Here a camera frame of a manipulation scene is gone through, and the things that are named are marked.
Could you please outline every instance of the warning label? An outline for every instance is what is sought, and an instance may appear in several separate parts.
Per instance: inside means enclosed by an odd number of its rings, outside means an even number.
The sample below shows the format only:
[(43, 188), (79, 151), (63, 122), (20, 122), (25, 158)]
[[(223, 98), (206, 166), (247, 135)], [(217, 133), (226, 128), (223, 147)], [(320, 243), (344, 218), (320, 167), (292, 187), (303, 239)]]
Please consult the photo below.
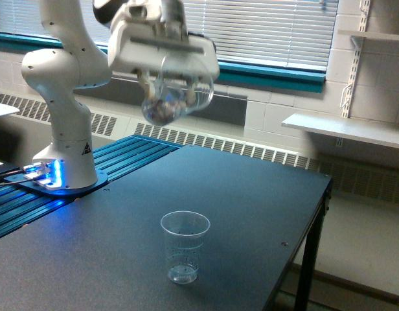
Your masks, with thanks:
[(86, 143), (82, 155), (89, 154), (90, 152), (91, 152), (91, 149), (90, 149), (89, 143)]

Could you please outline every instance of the black cable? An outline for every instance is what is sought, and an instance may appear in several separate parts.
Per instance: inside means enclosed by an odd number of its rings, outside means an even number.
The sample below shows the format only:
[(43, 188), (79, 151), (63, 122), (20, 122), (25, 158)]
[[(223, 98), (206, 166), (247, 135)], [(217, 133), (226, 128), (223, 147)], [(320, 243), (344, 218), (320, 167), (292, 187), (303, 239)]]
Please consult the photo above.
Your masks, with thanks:
[(19, 184), (19, 183), (26, 183), (26, 182), (28, 182), (28, 181), (34, 181), (34, 180), (39, 180), (39, 179), (44, 179), (45, 178), (45, 175), (44, 176), (38, 176), (38, 177), (35, 177), (35, 178), (32, 178), (32, 179), (25, 179), (25, 180), (19, 180), (19, 181), (11, 181), (10, 183), (0, 183), (0, 187), (2, 187), (2, 186), (8, 186), (8, 185), (17, 185), (17, 184)]
[(24, 170), (22, 170), (22, 169), (21, 170), (13, 170), (11, 172), (0, 174), (0, 179), (3, 179), (8, 176), (16, 175), (16, 174), (22, 174), (22, 173), (24, 173)]

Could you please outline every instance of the table leg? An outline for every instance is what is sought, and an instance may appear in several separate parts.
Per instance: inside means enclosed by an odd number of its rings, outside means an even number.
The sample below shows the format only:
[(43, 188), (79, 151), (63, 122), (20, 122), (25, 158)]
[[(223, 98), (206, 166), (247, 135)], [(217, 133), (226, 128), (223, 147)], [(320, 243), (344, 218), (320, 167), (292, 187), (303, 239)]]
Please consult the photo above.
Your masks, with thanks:
[(302, 261), (302, 269), (299, 277), (299, 285), (297, 287), (295, 311), (306, 311), (309, 301), (310, 287), (315, 270), (317, 249), (321, 239), (323, 218), (325, 217), (326, 200), (322, 202), (322, 209), (316, 216), (315, 222), (310, 228), (306, 237), (306, 245), (304, 246), (304, 255)]

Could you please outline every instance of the white wall shelf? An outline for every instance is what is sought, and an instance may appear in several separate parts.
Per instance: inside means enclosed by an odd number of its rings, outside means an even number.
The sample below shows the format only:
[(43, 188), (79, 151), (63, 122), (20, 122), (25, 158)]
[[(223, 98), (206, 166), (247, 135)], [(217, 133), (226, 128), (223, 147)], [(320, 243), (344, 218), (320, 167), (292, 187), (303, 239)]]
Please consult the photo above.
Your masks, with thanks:
[(320, 113), (295, 113), (282, 126), (399, 149), (399, 126)]
[(338, 34), (372, 40), (399, 41), (399, 34), (383, 34), (381, 32), (339, 30)]

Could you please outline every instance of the heating vent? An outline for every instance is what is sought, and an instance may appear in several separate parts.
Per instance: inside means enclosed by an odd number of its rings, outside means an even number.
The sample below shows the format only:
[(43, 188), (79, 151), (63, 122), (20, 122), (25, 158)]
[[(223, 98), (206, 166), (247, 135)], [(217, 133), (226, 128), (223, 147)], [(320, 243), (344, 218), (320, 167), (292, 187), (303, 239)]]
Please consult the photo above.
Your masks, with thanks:
[[(18, 108), (17, 115), (22, 117), (51, 123), (50, 111), (44, 102), (0, 93), (0, 104)], [(115, 117), (92, 113), (91, 132), (109, 137), (113, 132), (116, 121), (117, 118)]]
[(164, 141), (178, 144), (194, 144), (265, 161), (278, 162), (291, 167), (321, 172), (333, 177), (334, 189), (336, 190), (399, 204), (399, 173), (397, 172), (379, 170), (374, 167), (360, 168), (351, 163), (319, 161), (296, 152), (268, 148), (259, 144), (251, 144), (214, 135), (170, 130), (158, 126), (154, 126), (152, 129), (152, 126), (141, 122), (136, 126), (135, 135), (160, 138)]

